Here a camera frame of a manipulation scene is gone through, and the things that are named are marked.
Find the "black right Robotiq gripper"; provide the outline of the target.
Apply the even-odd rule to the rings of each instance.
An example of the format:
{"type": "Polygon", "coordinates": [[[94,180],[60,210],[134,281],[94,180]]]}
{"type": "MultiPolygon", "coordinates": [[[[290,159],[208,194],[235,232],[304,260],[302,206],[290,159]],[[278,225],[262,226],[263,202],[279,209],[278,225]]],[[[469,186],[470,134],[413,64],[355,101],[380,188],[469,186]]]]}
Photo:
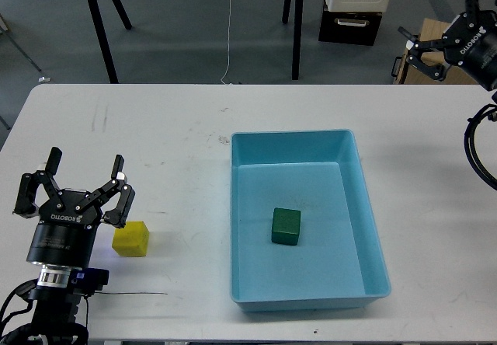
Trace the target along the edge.
{"type": "Polygon", "coordinates": [[[496,89],[496,12],[481,10],[479,0],[464,0],[465,11],[443,32],[443,38],[420,40],[404,27],[406,62],[434,81],[446,78],[448,67],[428,65],[424,53],[443,52],[446,63],[461,68],[486,90],[496,89]]]}

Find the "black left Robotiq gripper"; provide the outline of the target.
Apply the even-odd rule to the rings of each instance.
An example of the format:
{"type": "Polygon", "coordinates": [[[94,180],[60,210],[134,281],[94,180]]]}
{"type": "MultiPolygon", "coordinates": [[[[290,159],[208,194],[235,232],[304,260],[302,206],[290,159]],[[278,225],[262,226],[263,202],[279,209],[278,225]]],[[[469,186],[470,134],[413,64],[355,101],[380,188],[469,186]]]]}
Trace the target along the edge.
{"type": "Polygon", "coordinates": [[[100,188],[91,193],[61,191],[54,180],[61,157],[62,151],[53,147],[42,169],[22,174],[13,213],[24,218],[40,216],[27,262],[85,269],[89,266],[98,224],[124,228],[135,191],[123,173],[122,155],[116,155],[110,180],[100,188]],[[39,186],[48,196],[40,209],[36,205],[39,186]],[[116,195],[119,197],[115,207],[104,211],[103,206],[116,195]]]}

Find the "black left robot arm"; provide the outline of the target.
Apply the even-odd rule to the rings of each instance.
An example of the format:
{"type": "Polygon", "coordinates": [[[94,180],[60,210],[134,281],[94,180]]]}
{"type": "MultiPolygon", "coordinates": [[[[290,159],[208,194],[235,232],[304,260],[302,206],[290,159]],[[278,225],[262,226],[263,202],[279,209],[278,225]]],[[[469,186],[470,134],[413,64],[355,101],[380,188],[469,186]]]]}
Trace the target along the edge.
{"type": "Polygon", "coordinates": [[[103,289],[108,270],[89,267],[99,225],[124,228],[135,192],[123,173],[124,159],[117,155],[110,179],[100,188],[61,189],[54,176],[62,152],[53,147],[47,162],[21,177],[14,212],[39,219],[27,261],[41,267],[37,279],[16,287],[32,312],[31,321],[1,334],[3,344],[86,344],[87,327],[75,316],[82,299],[103,289]]]}

